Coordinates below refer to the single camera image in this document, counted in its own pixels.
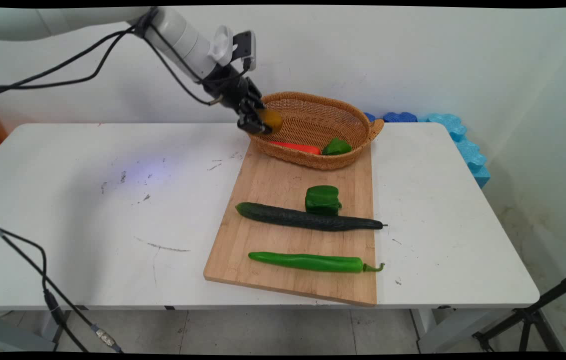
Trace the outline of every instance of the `wooden cutting board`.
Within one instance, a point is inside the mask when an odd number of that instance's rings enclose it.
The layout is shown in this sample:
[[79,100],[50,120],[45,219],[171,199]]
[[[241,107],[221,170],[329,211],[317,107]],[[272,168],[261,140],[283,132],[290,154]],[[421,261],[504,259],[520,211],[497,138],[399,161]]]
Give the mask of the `wooden cutting board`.
[[254,221],[238,214],[237,203],[305,210],[307,188],[338,187],[339,214],[374,217],[369,146],[349,166],[317,170],[260,152],[249,144],[230,202],[205,265],[206,280],[278,291],[361,306],[376,305],[376,273],[330,273],[285,268],[248,258],[252,251],[325,256],[357,256],[376,266],[374,232],[329,232]]

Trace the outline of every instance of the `basket handle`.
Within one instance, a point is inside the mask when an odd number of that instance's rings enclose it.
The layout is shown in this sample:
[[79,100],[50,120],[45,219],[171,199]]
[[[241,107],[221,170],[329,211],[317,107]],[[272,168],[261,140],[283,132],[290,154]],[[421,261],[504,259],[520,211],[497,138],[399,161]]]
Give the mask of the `basket handle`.
[[383,126],[385,125],[385,121],[381,118],[377,118],[372,123],[372,127],[369,129],[369,135],[367,135],[368,141],[371,142],[380,132],[383,130]]

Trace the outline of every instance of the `foam block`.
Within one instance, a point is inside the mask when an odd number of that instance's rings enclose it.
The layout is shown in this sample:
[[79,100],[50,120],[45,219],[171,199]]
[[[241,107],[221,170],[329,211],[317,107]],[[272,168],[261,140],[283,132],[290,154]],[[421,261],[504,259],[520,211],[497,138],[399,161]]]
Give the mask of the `foam block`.
[[480,153],[481,148],[475,143],[469,141],[465,135],[461,137],[461,141],[456,143],[458,151],[461,152],[465,164],[470,168],[470,171],[475,174],[477,171],[484,167],[487,158]]
[[491,175],[489,174],[489,171],[487,171],[487,168],[482,166],[480,170],[478,170],[477,172],[473,173],[474,178],[476,179],[476,182],[479,184],[479,187],[484,187],[485,184],[487,184],[487,182],[489,181],[489,179],[491,178]]
[[374,120],[378,119],[376,116],[373,116],[369,112],[363,112],[363,114],[365,114],[365,116],[369,119],[369,121],[374,121]]
[[452,114],[430,114],[424,118],[424,122],[444,125],[455,142],[461,141],[465,137],[465,133],[467,133],[467,127],[461,125],[461,119]]
[[418,119],[414,114],[409,112],[401,112],[400,114],[388,112],[383,116],[383,121],[386,123],[417,123]]

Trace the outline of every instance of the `white wall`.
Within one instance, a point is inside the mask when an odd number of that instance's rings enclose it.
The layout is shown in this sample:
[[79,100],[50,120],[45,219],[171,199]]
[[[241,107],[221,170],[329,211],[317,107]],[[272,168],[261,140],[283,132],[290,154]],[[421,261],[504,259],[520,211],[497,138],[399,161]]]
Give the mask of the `white wall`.
[[[486,198],[541,292],[566,277],[566,54],[492,159]],[[566,294],[543,308],[566,349]]]
[[[258,66],[250,76],[264,94],[308,92],[377,116],[387,111],[460,116],[470,139],[488,157],[493,178],[486,196],[497,214],[505,212],[500,219],[513,242],[534,249],[521,256],[541,291],[566,275],[566,9],[177,9],[208,37],[221,24],[235,32],[254,30]],[[40,41],[0,41],[0,84],[50,68],[124,27],[116,23]],[[88,75],[104,50],[45,81]],[[209,98],[200,87],[190,88]],[[147,45],[132,36],[117,45],[100,75],[89,82],[0,95],[0,135],[29,122],[139,121],[236,118],[228,109],[194,102]],[[541,141],[537,136],[549,137]],[[527,232],[517,234],[513,228],[522,221],[518,215],[525,215]],[[548,315],[566,338],[566,305],[562,309],[564,313]]]
[[[381,116],[452,112],[488,159],[529,103],[543,68],[564,51],[566,9],[392,6],[177,6],[202,34],[220,24],[257,34],[251,77],[264,94],[301,91],[347,101]],[[0,84],[67,59],[124,23],[31,42],[0,41]],[[105,48],[46,81],[88,75]],[[194,84],[196,93],[209,98]],[[140,39],[123,39],[95,79],[63,88],[0,95],[0,123],[234,122],[200,105]]]

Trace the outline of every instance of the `cable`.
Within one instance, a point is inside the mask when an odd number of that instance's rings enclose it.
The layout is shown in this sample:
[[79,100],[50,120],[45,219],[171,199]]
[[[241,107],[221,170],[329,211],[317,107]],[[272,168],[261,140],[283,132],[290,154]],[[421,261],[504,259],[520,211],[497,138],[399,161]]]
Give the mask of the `cable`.
[[[104,43],[105,41],[107,41],[108,39],[111,39],[113,37],[117,37],[120,35],[124,35],[124,34],[129,34],[130,32],[132,32],[132,30],[134,29],[134,27],[130,27],[127,30],[122,30],[122,31],[116,31],[113,32],[112,34],[109,34],[107,36],[105,36],[104,38],[100,39],[99,41],[97,41],[96,43],[94,43],[92,46],[90,46],[89,48],[86,48],[85,50],[81,51],[80,53],[78,53],[77,55],[74,55],[73,57],[70,57],[68,60],[62,62],[61,64],[58,64],[57,66],[54,66],[53,68],[50,68],[49,70],[43,71],[40,74],[28,77],[27,79],[23,79],[20,80],[18,82],[14,82],[14,84],[11,85],[0,85],[0,94],[2,92],[8,91],[10,89],[17,89],[21,84],[26,84],[29,83],[30,81],[32,82],[33,80],[42,78],[45,75],[51,74],[54,71],[57,71],[61,68],[64,68],[65,66],[67,66],[68,64],[74,62],[75,60],[83,57],[85,54],[88,54],[89,52],[93,51],[95,48],[97,48],[98,46],[100,46],[102,43]],[[96,74],[98,73],[98,71],[100,71],[100,68],[102,66],[102,63],[104,62],[104,60],[101,61],[101,64],[99,64],[99,67],[97,69],[97,71],[95,72],[95,74],[93,74],[91,77],[96,76]]]
[[162,34],[156,29],[156,27],[154,26],[153,23],[150,23],[150,28],[152,28],[152,30],[154,30],[154,32],[159,36],[159,38],[161,38],[163,43],[168,46],[169,50],[171,50],[171,52],[173,52],[173,54],[176,56],[178,61],[180,61],[183,64],[183,66],[185,66],[185,68],[187,68],[187,70],[189,70],[189,72],[192,74],[192,76],[194,76],[199,82],[202,83],[203,79],[201,79],[201,77],[197,73],[195,73],[194,70],[192,70],[192,68],[189,67],[189,65],[185,62],[185,60],[183,60],[183,58],[180,57],[180,55],[176,52],[174,47],[162,36]]
[[[158,32],[158,30],[156,29],[156,27],[152,23],[150,23],[149,27],[154,30],[154,32],[158,35],[158,37],[161,39],[161,41],[163,41],[163,43],[165,43],[168,46],[169,50],[171,50],[171,52],[173,52],[173,54],[183,64],[183,66],[185,66],[185,68],[187,68],[187,70],[198,80],[198,84],[221,84],[222,82],[224,83],[224,82],[228,82],[230,80],[237,79],[237,78],[245,75],[245,73],[247,73],[247,71],[248,71],[249,66],[246,63],[244,63],[244,70],[241,73],[238,73],[235,76],[226,77],[224,79],[203,80],[203,79],[201,79],[201,77],[197,73],[194,72],[194,70],[192,70],[192,68],[190,68],[189,64],[187,64],[185,62],[185,60],[183,60],[183,58],[177,53],[177,51],[174,49],[174,47],[167,41],[167,39],[164,38],[164,36],[162,36],[162,34],[160,32]],[[109,34],[109,35],[105,36],[104,38],[100,39],[99,41],[94,43],[92,46],[87,48],[86,50],[81,51],[79,54],[74,55],[70,59],[64,61],[61,64],[58,64],[57,66],[54,66],[53,68],[50,68],[49,70],[43,71],[40,74],[31,76],[31,77],[28,77],[27,79],[23,79],[23,80],[20,80],[18,82],[14,82],[14,84],[0,85],[0,94],[5,92],[5,91],[11,90],[11,89],[13,89],[13,90],[20,90],[20,89],[29,90],[29,89],[39,89],[39,88],[45,89],[45,88],[50,88],[50,87],[57,87],[57,86],[59,87],[59,86],[63,86],[63,85],[78,84],[78,83],[85,82],[87,80],[91,80],[94,77],[96,77],[96,75],[98,75],[98,73],[100,73],[100,69],[103,67],[103,64],[105,64],[105,60],[107,60],[109,53],[112,51],[114,46],[116,46],[116,44],[120,41],[120,39],[123,36],[125,36],[126,34],[130,34],[130,33],[134,32],[135,29],[136,29],[136,25],[132,25],[131,27],[128,27],[126,30],[113,32],[112,34]],[[82,78],[76,79],[76,80],[50,82],[49,84],[23,85],[23,84],[27,84],[29,82],[32,82],[33,80],[42,78],[45,75],[51,74],[54,71],[57,71],[57,70],[65,67],[65,66],[67,66],[68,64],[74,62],[75,60],[77,60],[81,57],[83,57],[85,54],[88,54],[89,52],[91,52],[92,50],[94,50],[95,48],[100,46],[102,43],[104,43],[105,41],[107,41],[108,39],[111,39],[113,37],[116,37],[116,39],[114,39],[112,44],[110,44],[109,48],[107,48],[107,51],[105,51],[105,54],[103,55],[100,62],[98,63],[96,70],[91,75],[86,76],[86,77],[82,77]],[[146,41],[146,43],[148,43],[148,45],[152,48],[152,50],[155,52],[155,54],[158,55],[161,62],[169,70],[169,73],[171,73],[172,77],[178,82],[178,84],[181,86],[181,88],[183,88],[183,90],[185,92],[187,92],[188,95],[190,95],[192,98],[194,98],[194,100],[198,101],[201,104],[205,104],[205,105],[208,105],[208,106],[216,104],[220,101],[220,98],[217,98],[217,99],[212,100],[212,101],[204,101],[204,100],[201,100],[200,98],[198,98],[197,96],[195,96],[191,91],[189,91],[189,89],[187,89],[185,87],[185,85],[181,82],[181,80],[178,79],[178,77],[176,76],[174,71],[171,70],[171,68],[165,62],[165,60],[162,58],[162,56],[159,54],[157,49],[146,38],[143,38],[143,39]]]
[[185,62],[185,60],[183,60],[183,58],[180,57],[180,55],[176,52],[176,49],[169,43],[169,41],[167,41],[167,39],[164,38],[164,36],[162,36],[162,34],[158,31],[158,29],[156,29],[156,27],[154,26],[153,23],[150,23],[150,28],[152,30],[154,30],[154,32],[158,35],[158,37],[161,39],[161,41],[163,41],[163,43],[165,45],[167,45],[169,50],[171,50],[171,52],[176,56],[178,61],[180,61],[181,64],[183,64],[183,66],[185,66],[185,68],[187,68],[187,70],[189,70],[189,72],[192,74],[192,76],[194,76],[198,80],[199,84],[219,84],[219,83],[222,83],[222,82],[227,82],[228,80],[234,80],[234,79],[237,79],[237,78],[245,75],[245,73],[248,71],[249,66],[244,65],[245,69],[241,73],[239,73],[238,75],[235,75],[235,76],[230,76],[230,77],[226,77],[224,79],[217,79],[217,80],[201,79],[201,77],[194,70],[192,70],[192,68],[189,67],[189,65]]
[[126,34],[129,34],[128,31],[123,32],[123,34],[119,34],[116,39],[114,39],[114,41],[112,42],[112,44],[110,44],[109,48],[107,48],[107,51],[105,51],[105,55],[103,55],[103,57],[100,59],[100,62],[98,63],[98,66],[96,68],[96,70],[89,76],[86,77],[82,77],[80,79],[76,79],[76,80],[67,80],[67,81],[59,81],[59,82],[50,82],[49,84],[40,84],[40,85],[20,85],[20,86],[5,86],[7,88],[7,90],[28,90],[28,89],[44,89],[44,88],[51,88],[51,87],[60,87],[63,85],[71,85],[71,84],[77,84],[77,83],[82,83],[85,82],[87,80],[92,80],[94,77],[96,77],[96,75],[98,75],[98,73],[100,72],[100,69],[103,67],[103,64],[105,63],[105,60],[107,60],[107,57],[109,56],[109,53],[112,51],[112,49],[114,48],[114,46],[116,46],[116,43],[118,43],[118,41],[120,41],[120,39],[125,36]]
[[[20,248],[18,248],[18,246],[16,246],[13,242],[11,242],[6,236],[10,235],[13,236],[16,239],[19,239],[27,244],[30,244],[31,246],[36,247],[37,249],[39,249],[41,251],[41,254],[43,255],[43,271],[41,271],[41,269],[38,268],[38,266],[36,266],[36,264],[32,261],[32,259],[29,258],[29,256],[25,255],[25,253],[23,251],[20,250]],[[52,287],[56,290],[56,292],[65,299],[65,295],[56,287],[56,285],[54,283],[52,283],[51,280],[49,280],[49,278],[47,277],[47,274],[45,273],[45,271],[47,270],[47,260],[45,258],[45,250],[43,250],[43,248],[41,246],[39,246],[39,244],[33,243],[31,241],[29,241],[28,239],[24,239],[21,238],[19,235],[15,235],[12,234],[9,231],[3,230],[2,228],[0,228],[0,237],[1,239],[3,239],[9,246],[11,246],[11,248],[13,248],[19,255],[21,255],[25,260],[27,260],[27,262],[29,262],[29,264],[34,267],[36,269],[36,271],[38,271],[42,276],[43,276],[43,293],[45,294],[45,297],[47,300],[48,296],[52,296],[51,292],[49,292],[49,290],[45,287],[45,280],[48,280],[50,285],[52,285]],[[73,304],[70,303],[68,300],[66,300],[66,303],[68,303],[68,305],[73,307]],[[70,337],[70,339],[72,339],[72,341],[76,344],[76,346],[79,347],[79,349],[81,349],[81,351],[88,353],[89,351],[87,351],[87,349],[85,349],[85,347],[83,346],[83,344],[81,344],[81,342],[75,337],[75,335],[72,333],[72,331],[69,330],[69,328],[67,327],[65,321],[63,321],[63,319],[57,319],[57,313],[55,313],[54,311],[57,310],[57,307],[55,307],[54,309],[50,309],[50,312],[52,313],[52,317],[54,317],[55,321],[62,326],[63,330],[65,330],[67,332],[67,335]]]
[[165,61],[165,59],[162,57],[161,53],[159,53],[159,51],[154,47],[154,45],[152,45],[152,43],[150,43],[150,41],[146,38],[143,38],[143,40],[147,43],[147,45],[150,46],[150,48],[152,48],[152,50],[154,51],[154,53],[157,55],[157,57],[159,57],[159,59],[161,60],[161,62],[164,64],[165,68],[169,71],[169,73],[172,75],[172,77],[174,78],[174,80],[176,80],[176,82],[178,82],[178,84],[180,85],[180,87],[183,88],[183,90],[189,94],[189,96],[191,96],[194,100],[198,101],[201,104],[204,105],[208,105],[208,107],[210,107],[212,104],[212,101],[204,101],[201,100],[200,98],[198,98],[196,95],[194,95],[191,91],[189,91],[188,88],[185,87],[185,84],[183,84],[183,82],[181,82],[180,79],[178,79],[178,76],[176,76],[176,74],[174,73],[173,70],[171,70],[171,68],[169,67],[169,65],[167,64],[167,62]]
[[226,77],[224,79],[218,79],[218,80],[205,80],[205,82],[203,84],[218,84],[218,83],[224,83],[224,82],[228,82],[229,80],[234,80],[234,79],[238,79],[239,77],[245,75],[245,73],[248,71],[248,69],[244,69],[243,71],[241,71],[240,73],[238,73],[237,75],[234,76],[230,76],[230,77]]
[[[89,326],[89,328],[91,330],[93,330],[94,333],[96,333],[98,338],[101,341],[103,341],[107,346],[109,346],[114,351],[116,351],[117,353],[123,353],[123,350],[120,348],[120,346],[118,346],[118,344],[116,343],[114,338],[112,338],[108,333],[106,333],[105,330],[103,330],[102,328],[99,328],[96,324],[91,323],[85,317],[85,315],[65,296],[65,294],[63,294],[63,292],[61,292],[61,290],[52,282],[52,280],[50,278],[48,278],[47,274],[44,273],[43,271],[41,271],[41,269],[32,261],[32,259],[30,259],[27,255],[25,255],[25,253],[23,253],[23,251],[21,251],[20,248],[18,248],[18,246],[16,246],[14,243],[9,241],[9,239],[7,239],[5,234],[10,235],[10,236],[14,237],[15,239],[21,240],[21,241],[23,241],[27,244],[31,244],[32,246],[39,249],[41,251],[42,255],[43,255],[45,267],[47,267],[47,260],[45,258],[45,250],[43,250],[43,248],[41,246],[34,243],[33,241],[30,241],[28,239],[25,239],[24,237],[20,237],[19,235],[13,234],[13,233],[11,233],[7,230],[0,228],[0,237],[2,239],[4,239],[4,241],[7,242],[7,244],[9,246],[11,246],[19,255],[21,255],[25,260],[27,260],[27,262],[29,262],[29,264],[34,269],[36,269],[36,271],[38,271],[38,273],[40,273],[43,276],[45,281],[49,282],[49,284],[52,286],[52,288],[54,290],[56,290],[56,292],[59,294],[59,296],[61,296],[61,298],[72,308],[72,310],[74,310],[74,312],[76,312],[79,315],[79,317]],[[45,303],[48,306],[48,308],[50,309],[52,317],[54,318],[56,323],[58,323],[59,325],[62,326],[63,330],[65,330],[67,332],[70,339],[72,339],[72,341],[81,349],[81,351],[88,353],[87,349],[85,349],[85,347],[81,344],[81,342],[79,342],[79,340],[73,335],[72,331],[69,330],[69,328],[67,327],[67,325],[66,325],[66,323],[63,319],[63,314],[60,310],[60,307],[59,307],[56,299],[54,298],[54,295],[52,294],[52,292],[50,292],[48,289],[46,289],[45,285],[43,285],[43,294],[45,296]]]
[[43,248],[39,246],[39,244],[29,241],[28,239],[23,239],[19,235],[12,234],[11,232],[3,230],[2,228],[0,228],[0,231],[2,231],[4,234],[10,235],[13,238],[19,239],[22,242],[30,244],[31,246],[34,246],[34,248],[37,248],[39,251],[41,251],[41,257],[43,258],[43,278],[41,279],[41,282],[43,282],[43,290],[46,290],[47,286],[45,285],[45,278],[47,278],[47,256],[45,256],[45,250],[43,250]]

